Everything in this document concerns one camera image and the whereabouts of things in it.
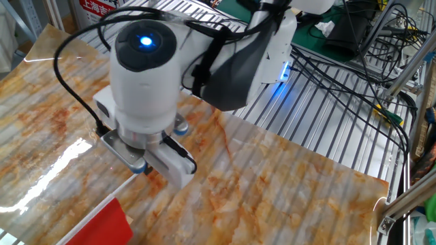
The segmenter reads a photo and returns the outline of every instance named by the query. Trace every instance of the metal rack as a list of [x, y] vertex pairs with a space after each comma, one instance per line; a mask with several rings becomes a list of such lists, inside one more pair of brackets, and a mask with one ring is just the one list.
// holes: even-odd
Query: metal rack
[[[161, 0], [154, 6], [151, 6], [147, 0], [131, 0], [126, 5], [143, 5], [165, 11], [179, 11], [195, 19], [206, 21], [219, 21], [231, 17], [214, 11], [200, 2], [190, 0]], [[105, 36], [109, 43], [113, 42], [116, 34], [124, 25], [119, 23], [108, 26]], [[237, 22], [231, 23], [229, 27], [233, 31], [244, 29], [244, 26]], [[100, 52], [108, 54], [97, 36], [97, 31], [89, 32], [81, 39]], [[304, 60], [297, 58], [302, 65], [307, 65]], [[368, 83], [353, 73], [321, 63], [318, 63], [317, 66], [357, 93], [372, 96]], [[294, 62], [293, 67], [294, 70], [291, 71], [286, 82], [262, 84], [255, 99], [249, 105], [229, 113], [338, 163], [389, 182], [387, 202], [393, 201], [402, 178], [403, 164], [405, 164], [406, 169], [409, 169], [409, 162], [403, 163], [403, 153], [398, 147], [382, 134], [370, 128], [367, 123], [371, 123], [378, 130], [396, 140], [399, 140], [398, 135], [386, 125], [381, 117], [375, 115], [372, 109], [360, 100], [337, 92], [336, 96], [348, 106], [348, 108], [344, 108], [334, 97], [306, 77], [296, 62]], [[335, 85], [327, 81], [323, 81], [323, 83], [327, 87], [335, 88]], [[406, 103], [400, 99], [395, 99], [392, 102], [389, 110], [404, 119], [404, 128], [408, 132], [411, 116], [408, 107], [404, 106]], [[356, 112], [366, 121], [361, 121], [350, 111]], [[379, 244], [385, 244], [386, 241], [386, 236], [380, 235]]]

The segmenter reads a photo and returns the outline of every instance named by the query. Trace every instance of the black cable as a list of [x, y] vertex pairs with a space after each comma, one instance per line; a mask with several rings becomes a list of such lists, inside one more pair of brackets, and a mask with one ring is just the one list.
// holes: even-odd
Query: black cable
[[[371, 101], [369, 101], [367, 98], [360, 96], [360, 94], [356, 93], [355, 91], [353, 91], [352, 89], [348, 88], [347, 86], [345, 86], [344, 84], [336, 81], [334, 78], [330, 77], [328, 74], [326, 74], [325, 72], [323, 72], [320, 68], [318, 68], [316, 65], [314, 65], [309, 59], [306, 58], [306, 56], [296, 47], [293, 47], [293, 49], [297, 52], [297, 54], [302, 57], [310, 66], [312, 66], [312, 68], [314, 68], [314, 70], [316, 70], [316, 72], [322, 74], [324, 76], [325, 79], [333, 82], [334, 84], [336, 84], [337, 86], [339, 86], [340, 88], [342, 88], [343, 90], [347, 91], [348, 93], [357, 96], [359, 99], [363, 100], [365, 103], [367, 103], [368, 105], [370, 105], [374, 110], [380, 112], [381, 115], [385, 116], [386, 118], [389, 118], [389, 116], [387, 115], [386, 111], [379, 109], [374, 103], [372, 103]], [[401, 146], [399, 146], [399, 148], [403, 151], [406, 150], [406, 148], [404, 147], [404, 144], [401, 143]]]
[[[303, 70], [305, 70], [308, 74], [309, 78], [312, 78], [313, 80], [315, 80], [317, 82], [317, 85], [320, 86], [322, 89], [325, 89], [328, 93], [330, 93], [330, 95], [332, 95], [346, 110], [349, 111], [349, 113], [353, 114], [356, 118], [360, 119], [362, 122], [364, 122], [365, 124], [367, 124], [370, 128], [376, 130], [378, 133], [380, 133], [381, 135], [383, 135], [384, 137], [386, 137], [388, 140], [390, 140], [393, 144], [395, 144], [396, 146], [398, 146], [399, 148], [402, 148], [402, 146], [396, 142], [394, 139], [392, 139], [389, 135], [387, 135], [386, 133], [380, 131], [377, 127], [369, 124], [364, 118], [362, 118], [361, 116], [359, 116], [356, 112], [353, 112], [351, 109], [349, 109], [347, 107], [347, 105], [345, 103], [343, 103], [340, 98], [338, 96], [336, 96], [332, 91], [338, 91], [341, 93], [348, 93], [351, 96], [357, 96], [357, 97], [367, 97], [366, 95], [362, 95], [359, 93], [356, 93], [354, 91], [345, 91], [345, 90], [340, 90], [340, 89], [334, 89], [334, 88], [329, 88], [325, 85], [322, 84], [322, 82], [320, 80], [318, 80], [314, 75], [313, 72], [311, 72], [310, 70], [308, 70], [307, 67], [305, 67], [299, 60], [297, 57], [295, 57], [294, 55], [292, 55], [292, 58], [294, 58], [294, 60], [303, 68]], [[322, 76], [324, 76], [325, 78], [327, 78], [328, 75], [326, 75], [326, 73], [322, 72], [321, 73]]]
[[[348, 7], [347, 7], [346, 4], [345, 4], [345, 0], [342, 0], [342, 2], [344, 3], [344, 5], [345, 5], [345, 10], [347, 11], [347, 16], [348, 16], [348, 20], [349, 20], [349, 23], [350, 23], [350, 27], [351, 27], [352, 33], [353, 33], [353, 38], [354, 38], [354, 41], [355, 41], [355, 43], [356, 43], [356, 45], [357, 45], [357, 48], [358, 48], [359, 57], [360, 57], [360, 59], [361, 59], [361, 61], [362, 61], [362, 65], [363, 65], [363, 69], [364, 69], [365, 75], [366, 75], [367, 79], [369, 80], [369, 75], [368, 75], [368, 71], [367, 71], [367, 66], [366, 66], [366, 63], [365, 63], [365, 59], [364, 59], [364, 56], [363, 56], [363, 54], [362, 54], [362, 51], [360, 50], [360, 46], [358, 45], [358, 41], [357, 41], [357, 37], [356, 37], [356, 33], [355, 33], [354, 28], [353, 28], [353, 25], [352, 25], [352, 19], [351, 19], [351, 16], [350, 16], [350, 14], [349, 14]], [[406, 10], [406, 8], [404, 7], [404, 5], [402, 5], [402, 4], [400, 4], [400, 3], [395, 3], [395, 4], [393, 4], [393, 5], [401, 5], [401, 6], [404, 8], [405, 16], [408, 17], [408, 15], [407, 15], [407, 10]], [[386, 110], [383, 108], [383, 104], [382, 104], [382, 103], [380, 102], [380, 100], [378, 99], [378, 97], [377, 97], [377, 93], [375, 92], [375, 90], [374, 90], [372, 84], [371, 84], [370, 82], [368, 82], [368, 84], [369, 84], [369, 88], [371, 89], [371, 91], [373, 92], [374, 96], [376, 97], [375, 99], [377, 100], [378, 104], [379, 104], [380, 107], [381, 107], [381, 109], [378, 110], [378, 111], [381, 112], [381, 114], [382, 114], [383, 116], [385, 116], [386, 119], [388, 119], [388, 122], [389, 122], [389, 123], [394, 127], [395, 131], [396, 131], [396, 132], [398, 133], [398, 135], [399, 135], [399, 139], [400, 139], [400, 141], [401, 141], [401, 144], [403, 145], [403, 156], [404, 156], [404, 161], [403, 161], [403, 163], [405, 163], [405, 162], [407, 161], [407, 155], [408, 155], [408, 153], [409, 153], [409, 138], [408, 138], [406, 132], [404, 131], [404, 129], [403, 129], [400, 125], [398, 125], [397, 122], [393, 121], [393, 120], [391, 119], [391, 117], [389, 116], [389, 114], [386, 112]]]
[[56, 75], [56, 78], [58, 79], [59, 83], [61, 83], [61, 85], [65, 88], [65, 90], [67, 90], [74, 97], [74, 99], [76, 99], [89, 112], [89, 114], [95, 119], [95, 124], [97, 125], [97, 134], [99, 136], [102, 136], [105, 133], [107, 133], [109, 131], [109, 129], [106, 126], [104, 126], [103, 122], [100, 120], [98, 115], [93, 111], [93, 109], [76, 92], [74, 92], [74, 90], [62, 78], [61, 72], [59, 71], [59, 56], [61, 55], [62, 50], [72, 40], [74, 40], [76, 37], [82, 35], [83, 33], [86, 33], [88, 31], [91, 31], [93, 29], [96, 29], [96, 28], [99, 28], [99, 27], [102, 27], [105, 25], [114, 24], [114, 23], [121, 22], [121, 21], [133, 21], [133, 20], [140, 20], [140, 19], [142, 19], [142, 18], [140, 18], [140, 16], [123, 16], [123, 18], [120, 18], [120, 19], [105, 20], [102, 22], [98, 22], [96, 24], [92, 24], [91, 26], [85, 27], [84, 29], [79, 30], [75, 34], [67, 37], [67, 39], [65, 39], [65, 41], [62, 42], [62, 44], [56, 49], [56, 52], [54, 53], [53, 69], [54, 69], [54, 74]]

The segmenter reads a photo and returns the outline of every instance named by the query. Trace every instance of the green mat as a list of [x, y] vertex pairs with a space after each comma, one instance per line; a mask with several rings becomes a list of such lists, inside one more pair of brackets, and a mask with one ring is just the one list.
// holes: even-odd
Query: green mat
[[216, 8], [244, 22], [248, 23], [251, 20], [251, 12], [239, 5], [236, 0], [223, 0]]
[[[343, 15], [343, 12], [341, 12], [338, 8], [333, 7], [329, 12], [322, 15], [323, 19], [321, 22], [329, 22], [333, 21], [333, 23], [338, 23], [339, 19], [341, 19]], [[292, 42], [294, 44], [298, 44], [302, 47], [305, 47], [307, 49], [310, 49], [318, 54], [322, 54], [330, 59], [334, 59], [339, 62], [346, 62], [350, 61], [354, 58], [354, 56], [346, 55], [340, 52], [337, 52], [336, 50], [332, 50], [329, 48], [324, 47], [324, 43], [326, 42], [324, 35], [322, 35], [322, 32], [318, 30], [316, 27], [311, 28], [314, 24], [317, 22], [312, 22], [311, 24], [308, 24], [302, 28], [298, 28], [297, 31], [294, 34], [294, 38], [292, 39]], [[309, 29], [311, 28], [312, 35], [316, 37], [312, 37], [309, 35]]]
[[[223, 0], [217, 6], [217, 9], [231, 16], [234, 16], [235, 18], [243, 20], [245, 22], [249, 22], [251, 19], [250, 11], [245, 9], [243, 6], [239, 5], [239, 3], [236, 2], [236, 0]], [[341, 12], [339, 8], [332, 7], [332, 9], [329, 12], [322, 15], [323, 19], [321, 21], [329, 22], [331, 20], [336, 24], [342, 15], [343, 12]], [[311, 33], [316, 37], [311, 37], [308, 31], [309, 28], [311, 28], [311, 26], [314, 24], [316, 24], [316, 22], [312, 22], [302, 28], [297, 29], [297, 31], [294, 34], [294, 38], [292, 39], [292, 42], [294, 44], [298, 44], [304, 48], [307, 48], [318, 54], [324, 55], [330, 59], [334, 59], [339, 62], [350, 61], [354, 58], [353, 56], [347, 56], [335, 50], [324, 48], [323, 45], [326, 42], [326, 40], [316, 38], [316, 37], [324, 38], [324, 36], [322, 35], [322, 32], [316, 29], [315, 27], [311, 29]]]

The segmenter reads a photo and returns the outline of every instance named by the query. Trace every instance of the cable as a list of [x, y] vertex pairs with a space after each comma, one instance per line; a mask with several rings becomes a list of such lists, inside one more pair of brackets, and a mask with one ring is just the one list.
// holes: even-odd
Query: cable
[[105, 20], [102, 22], [98, 22], [96, 24], [92, 24], [91, 26], [86, 27], [82, 30], [79, 30], [75, 34], [67, 37], [67, 39], [65, 39], [65, 41], [62, 42], [62, 44], [57, 48], [56, 52], [54, 53], [53, 69], [54, 69], [54, 74], [56, 75], [56, 78], [58, 79], [59, 83], [61, 83], [61, 85], [65, 88], [65, 90], [67, 90], [74, 97], [74, 99], [76, 99], [89, 112], [89, 114], [95, 119], [95, 124], [97, 125], [96, 132], [99, 136], [102, 136], [105, 133], [109, 132], [109, 129], [106, 126], [104, 126], [103, 122], [99, 119], [98, 115], [93, 111], [93, 109], [76, 92], [74, 92], [74, 90], [62, 78], [61, 72], [59, 71], [59, 56], [61, 55], [62, 50], [72, 40], [74, 40], [76, 37], [82, 35], [83, 33], [86, 33], [88, 31], [91, 31], [93, 29], [96, 29], [96, 28], [99, 28], [99, 27], [102, 27], [105, 25], [109, 25], [109, 24], [113, 24], [113, 23], [117, 23], [117, 22], [121, 22], [121, 21], [133, 21], [133, 20], [138, 20], [138, 19], [141, 19], [141, 18], [139, 18], [139, 16], [124, 16], [122, 19]]
[[[351, 16], [350, 16], [350, 14], [349, 14], [348, 7], [346, 6], [345, 0], [342, 0], [342, 2], [344, 3], [344, 5], [345, 5], [345, 10], [347, 11], [347, 16], [348, 16], [349, 24], [350, 24], [350, 27], [351, 27], [351, 30], [352, 30], [352, 33], [353, 33], [354, 41], [355, 41], [355, 43], [356, 43], [356, 45], [357, 45], [357, 49], [358, 49], [359, 57], [360, 57], [360, 59], [361, 59], [361, 61], [362, 61], [362, 65], [363, 65], [363, 69], [364, 69], [364, 72], [365, 72], [365, 76], [366, 76], [367, 79], [369, 80], [369, 75], [368, 75], [368, 71], [367, 71], [367, 66], [366, 66], [366, 63], [365, 63], [365, 59], [364, 59], [364, 57], [363, 57], [362, 51], [360, 50], [360, 46], [358, 45], [358, 41], [357, 41], [357, 37], [356, 37], [356, 33], [354, 32], [354, 28], [353, 28], [353, 25], [352, 25], [352, 19], [351, 19]], [[401, 6], [404, 8], [405, 16], [408, 17], [406, 8], [404, 7], [404, 5], [401, 5]], [[405, 163], [405, 162], [407, 161], [407, 155], [408, 155], [408, 153], [409, 153], [409, 138], [408, 138], [406, 132], [404, 131], [404, 129], [403, 129], [400, 125], [398, 125], [396, 122], [394, 122], [394, 121], [391, 119], [391, 117], [389, 116], [389, 114], [386, 113], [386, 110], [383, 108], [383, 104], [382, 104], [382, 103], [380, 102], [380, 100], [378, 99], [378, 97], [377, 97], [377, 93], [375, 92], [375, 90], [374, 90], [372, 84], [371, 84], [370, 82], [368, 82], [368, 84], [369, 84], [369, 88], [371, 89], [371, 91], [373, 92], [374, 96], [376, 97], [375, 99], [377, 100], [378, 104], [380, 105], [380, 108], [381, 108], [381, 109], [378, 110], [378, 111], [381, 112], [381, 114], [382, 114], [383, 116], [385, 116], [386, 119], [388, 119], [388, 122], [389, 122], [389, 123], [394, 127], [395, 131], [396, 131], [396, 132], [398, 133], [398, 135], [399, 135], [399, 139], [400, 139], [400, 141], [401, 141], [401, 144], [403, 145], [403, 158], [404, 158], [404, 159], [403, 159], [403, 163]]]
[[[328, 93], [330, 93], [330, 95], [332, 95], [346, 110], [349, 111], [349, 113], [353, 114], [356, 118], [360, 119], [362, 122], [364, 122], [365, 124], [367, 124], [370, 128], [376, 130], [377, 132], [379, 132], [381, 135], [383, 135], [384, 137], [386, 137], [388, 140], [390, 140], [393, 144], [397, 145], [399, 148], [402, 148], [402, 146], [396, 142], [394, 139], [392, 139], [389, 135], [387, 135], [386, 133], [380, 131], [377, 127], [375, 127], [374, 125], [369, 124], [364, 118], [362, 118], [361, 116], [359, 116], [356, 112], [353, 112], [351, 109], [349, 109], [347, 107], [347, 105], [345, 103], [343, 103], [338, 96], [336, 96], [334, 93], [332, 93], [332, 91], [339, 91], [341, 93], [348, 93], [350, 95], [353, 96], [357, 96], [359, 98], [361, 98], [362, 96], [367, 97], [367, 95], [361, 95], [359, 93], [356, 93], [354, 91], [345, 91], [345, 90], [340, 90], [340, 89], [334, 89], [334, 88], [329, 88], [325, 85], [322, 84], [322, 82], [320, 80], [318, 80], [314, 75], [313, 72], [308, 70], [307, 67], [305, 67], [299, 60], [297, 57], [295, 57], [294, 55], [292, 55], [292, 58], [294, 58], [294, 60], [303, 68], [303, 70], [305, 70], [308, 73], [308, 76], [313, 78], [313, 80], [315, 80], [317, 82], [317, 85], [320, 86], [322, 89], [325, 89]], [[309, 61], [308, 59], [306, 59], [307, 57], [305, 55], [299, 55], [300, 57], [302, 57], [308, 64], [310, 64], [310, 66], [314, 65], [311, 61]], [[326, 73], [321, 72], [321, 75], [324, 76], [325, 78], [328, 78], [328, 75], [326, 75]], [[335, 85], [343, 85], [339, 82], [337, 82], [335, 80], [334, 82]]]

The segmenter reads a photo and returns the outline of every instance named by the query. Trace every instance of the blue led light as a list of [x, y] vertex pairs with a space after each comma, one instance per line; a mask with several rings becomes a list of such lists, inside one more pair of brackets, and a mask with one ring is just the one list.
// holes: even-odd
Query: blue led light
[[141, 37], [141, 44], [145, 46], [150, 46], [153, 43], [153, 40], [149, 37]]
[[287, 66], [289, 65], [289, 61], [286, 61], [283, 66], [283, 70], [281, 71], [280, 80], [287, 80], [288, 74], [286, 74]]

